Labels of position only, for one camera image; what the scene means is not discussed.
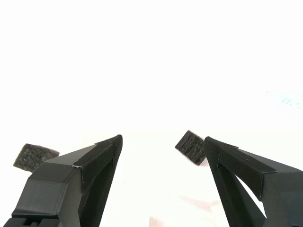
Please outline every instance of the white background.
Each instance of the white background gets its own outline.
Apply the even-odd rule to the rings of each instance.
[[[302,1],[0,1],[0,226],[29,177],[12,167],[25,143],[65,154],[123,135],[104,227],[215,226],[220,206],[193,202],[218,199],[209,169],[174,149],[188,129],[303,169],[302,11]]]

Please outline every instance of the gray foam pad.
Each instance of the gray foam pad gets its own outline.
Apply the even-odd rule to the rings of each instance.
[[[201,137],[187,131],[175,148],[199,166],[206,157],[203,144],[204,140]]]
[[[14,167],[33,173],[43,162],[58,156],[58,151],[27,143],[16,158]]]

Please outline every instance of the white surface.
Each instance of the white surface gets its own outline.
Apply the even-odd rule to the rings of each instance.
[[[266,93],[300,99],[302,10],[302,1],[0,1],[0,226],[29,177],[12,167],[24,143],[64,154],[124,136],[106,227],[214,220],[180,200],[216,197],[207,168],[174,150],[187,129],[302,169],[302,108]]]

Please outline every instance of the black plastic part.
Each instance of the black plastic part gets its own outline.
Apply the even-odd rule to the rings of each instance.
[[[231,227],[303,227],[303,172],[207,137],[204,151]],[[266,217],[239,177],[263,202]]]
[[[4,227],[98,227],[121,150],[118,135],[42,163]]]

